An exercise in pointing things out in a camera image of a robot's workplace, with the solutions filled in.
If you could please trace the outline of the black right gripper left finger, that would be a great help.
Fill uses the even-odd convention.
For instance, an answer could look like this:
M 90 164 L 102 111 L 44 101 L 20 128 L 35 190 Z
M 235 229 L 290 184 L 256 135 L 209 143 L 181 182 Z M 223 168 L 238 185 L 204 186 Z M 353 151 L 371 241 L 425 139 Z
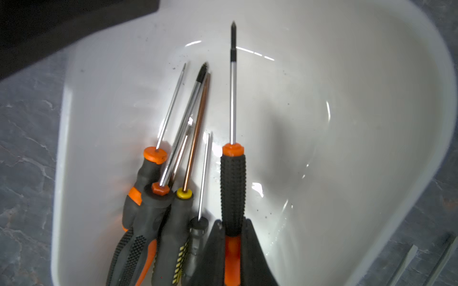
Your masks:
M 188 286 L 223 286 L 225 274 L 225 227 L 216 220 Z

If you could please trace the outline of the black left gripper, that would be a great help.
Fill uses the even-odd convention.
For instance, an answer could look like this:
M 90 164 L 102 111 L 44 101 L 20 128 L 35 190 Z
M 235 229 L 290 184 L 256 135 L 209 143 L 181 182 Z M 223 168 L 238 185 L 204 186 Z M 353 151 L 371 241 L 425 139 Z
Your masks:
M 89 36 L 155 13 L 159 1 L 1 1 L 1 79 Z

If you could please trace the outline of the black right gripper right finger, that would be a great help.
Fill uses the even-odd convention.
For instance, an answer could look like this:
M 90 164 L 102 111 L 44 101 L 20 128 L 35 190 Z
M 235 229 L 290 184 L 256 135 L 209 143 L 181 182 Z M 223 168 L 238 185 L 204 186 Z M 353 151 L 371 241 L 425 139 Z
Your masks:
M 240 278 L 242 286 L 278 286 L 263 254 L 250 219 L 244 218 L 241 233 Z

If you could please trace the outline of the black yellow copper shaft screwdriver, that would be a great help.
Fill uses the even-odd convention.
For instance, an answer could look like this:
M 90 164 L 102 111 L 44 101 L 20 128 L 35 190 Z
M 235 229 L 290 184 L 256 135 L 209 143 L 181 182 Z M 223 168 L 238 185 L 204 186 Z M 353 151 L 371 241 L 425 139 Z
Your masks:
M 176 286 L 181 277 L 181 269 L 185 261 L 188 238 L 190 236 L 188 224 L 194 200 L 194 194 L 189 188 L 189 180 L 193 170 L 196 146 L 205 113 L 210 81 L 211 74 L 208 73 L 203 85 L 203 93 L 200 99 L 198 117 L 183 185 L 175 193 L 170 214 L 161 232 L 159 250 L 157 251 L 155 266 L 151 276 L 151 285 L 153 286 Z

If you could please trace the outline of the small black handle screwdriver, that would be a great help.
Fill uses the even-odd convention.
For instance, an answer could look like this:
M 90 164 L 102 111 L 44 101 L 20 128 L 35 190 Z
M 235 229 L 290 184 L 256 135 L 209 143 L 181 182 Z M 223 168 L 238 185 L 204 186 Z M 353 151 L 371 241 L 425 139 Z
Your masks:
M 188 286 L 189 281 L 192 278 L 197 265 L 199 256 L 201 255 L 203 248 L 204 248 L 204 238 L 206 232 L 209 227 L 209 221 L 207 218 L 203 217 L 202 209 L 203 209 L 203 197 L 205 194 L 205 187 L 206 187 L 206 175 L 208 173 L 208 162 L 209 162 L 209 155 L 212 149 L 212 142 L 213 142 L 213 134 L 212 132 L 206 134 L 206 149 L 205 149 L 205 157 L 203 163 L 203 172 L 202 172 L 202 179 L 201 179 L 201 186 L 200 186 L 200 196 L 199 196 L 199 208 L 198 208 L 198 215 L 195 216 L 190 221 L 190 238 L 189 238 L 189 249 L 186 257 L 186 261 L 183 267 L 182 272 L 182 286 Z

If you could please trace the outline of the grey orange collar screwdriver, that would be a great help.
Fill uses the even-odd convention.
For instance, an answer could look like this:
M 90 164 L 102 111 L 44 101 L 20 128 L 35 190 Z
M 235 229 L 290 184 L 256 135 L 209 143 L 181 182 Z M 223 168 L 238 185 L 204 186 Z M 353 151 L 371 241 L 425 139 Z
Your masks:
M 109 286 L 139 286 L 155 259 L 161 225 L 174 199 L 169 180 L 207 72 L 208 64 L 204 63 L 196 78 L 175 141 L 162 165 L 160 178 L 145 189 L 134 223 L 124 233 L 114 251 L 106 280 Z

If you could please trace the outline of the slim black orange screwdriver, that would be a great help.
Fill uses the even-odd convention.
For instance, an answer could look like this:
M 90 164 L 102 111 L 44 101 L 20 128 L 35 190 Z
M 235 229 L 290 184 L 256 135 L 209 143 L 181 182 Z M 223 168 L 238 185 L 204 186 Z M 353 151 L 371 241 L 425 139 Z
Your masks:
M 241 285 L 240 248 L 246 197 L 245 149 L 236 142 L 237 26 L 231 24 L 230 47 L 230 140 L 221 156 L 221 207 L 225 226 L 226 286 Z

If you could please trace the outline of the white plastic storage box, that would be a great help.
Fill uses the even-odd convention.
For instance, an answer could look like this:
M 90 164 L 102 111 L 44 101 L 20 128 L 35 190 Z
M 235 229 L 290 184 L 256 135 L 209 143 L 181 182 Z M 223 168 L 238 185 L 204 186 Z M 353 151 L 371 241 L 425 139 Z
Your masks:
M 70 49 L 54 285 L 105 284 L 143 150 L 184 70 L 172 144 L 203 63 L 203 130 L 213 133 L 204 212 L 221 217 L 232 23 L 245 213 L 280 285 L 358 283 L 435 175 L 453 136 L 456 80 L 440 34 L 410 1 L 162 1 Z

